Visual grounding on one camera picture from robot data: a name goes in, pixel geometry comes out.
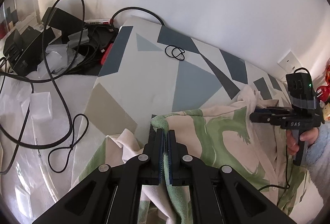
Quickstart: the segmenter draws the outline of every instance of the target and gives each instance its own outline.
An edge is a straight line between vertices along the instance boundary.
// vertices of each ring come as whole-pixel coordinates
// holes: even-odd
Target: silver screw
[[[221,168],[222,172],[226,173],[226,174],[229,174],[232,172],[232,168],[229,166],[229,165],[224,165],[222,168]]]
[[[139,155],[139,160],[140,161],[146,161],[146,160],[148,160],[148,158],[149,158],[149,156],[146,155],[146,154],[140,154]]]
[[[106,172],[106,171],[108,171],[108,170],[109,170],[109,166],[106,165],[106,164],[103,164],[103,165],[100,165],[100,166],[99,166],[99,171],[100,171],[100,172]]]
[[[190,156],[190,155],[184,155],[182,157],[182,160],[184,160],[185,162],[191,162],[192,161],[192,156]]]

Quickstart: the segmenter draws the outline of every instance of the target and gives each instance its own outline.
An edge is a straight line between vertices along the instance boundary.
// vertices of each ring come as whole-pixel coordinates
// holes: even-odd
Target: geometric patterned cover
[[[175,45],[185,60],[168,57]],[[152,115],[229,105],[249,84],[263,99],[290,106],[284,85],[252,64],[180,34],[168,27],[131,17],[121,28],[95,82],[85,109],[90,127],[76,145],[72,182],[106,135],[127,128],[141,145],[147,143]],[[79,135],[85,126],[82,121]]]

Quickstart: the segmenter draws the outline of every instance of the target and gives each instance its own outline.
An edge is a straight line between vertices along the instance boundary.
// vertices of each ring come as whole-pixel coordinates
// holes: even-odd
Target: electrical outlet
[[[295,69],[302,67],[299,60],[291,51],[281,61],[278,62],[278,65],[280,65],[280,67],[287,73],[292,73]]]

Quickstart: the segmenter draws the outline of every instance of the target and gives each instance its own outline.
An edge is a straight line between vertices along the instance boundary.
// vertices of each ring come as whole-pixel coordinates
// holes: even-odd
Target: person's arm
[[[286,131],[288,153],[295,155],[299,146],[290,130]],[[307,168],[323,201],[330,196],[330,124],[322,124],[300,136],[301,141],[308,141],[309,148],[306,154]]]

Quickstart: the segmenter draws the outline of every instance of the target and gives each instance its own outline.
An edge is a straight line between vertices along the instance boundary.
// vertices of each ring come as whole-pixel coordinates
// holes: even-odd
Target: blue triangle
[[[221,87],[214,74],[187,61],[180,61],[172,111],[199,109]]]
[[[136,34],[136,43],[138,45],[138,51],[162,51],[162,49],[139,34]]]

